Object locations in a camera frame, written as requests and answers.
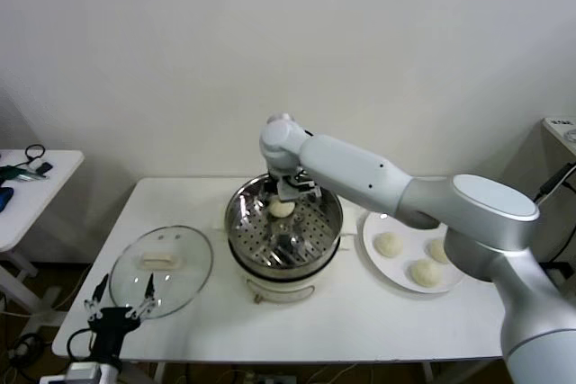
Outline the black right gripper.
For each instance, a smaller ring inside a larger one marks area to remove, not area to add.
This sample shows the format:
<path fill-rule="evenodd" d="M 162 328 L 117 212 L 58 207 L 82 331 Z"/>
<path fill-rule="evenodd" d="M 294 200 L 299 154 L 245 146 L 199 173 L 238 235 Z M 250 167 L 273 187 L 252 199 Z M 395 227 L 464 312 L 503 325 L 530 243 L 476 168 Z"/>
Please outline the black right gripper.
<path fill-rule="evenodd" d="M 282 202 L 295 201 L 298 189 L 295 186 L 297 172 L 290 169 L 269 168 L 265 189 L 278 195 Z"/>

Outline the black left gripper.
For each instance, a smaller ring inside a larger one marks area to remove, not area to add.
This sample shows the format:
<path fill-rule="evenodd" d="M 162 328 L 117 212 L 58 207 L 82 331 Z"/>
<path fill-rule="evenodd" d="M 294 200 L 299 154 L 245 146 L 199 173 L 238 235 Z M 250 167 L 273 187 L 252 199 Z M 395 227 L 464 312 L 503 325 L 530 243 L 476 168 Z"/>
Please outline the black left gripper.
<path fill-rule="evenodd" d="M 90 330 L 95 334 L 90 350 L 91 360 L 119 360 L 125 336 L 140 327 L 140 320 L 146 319 L 157 305 L 154 274 L 150 274 L 144 298 L 135 308 L 109 307 L 101 309 L 101 300 L 108 284 L 106 273 L 94 288 L 93 294 L 85 300 L 85 311 Z"/>

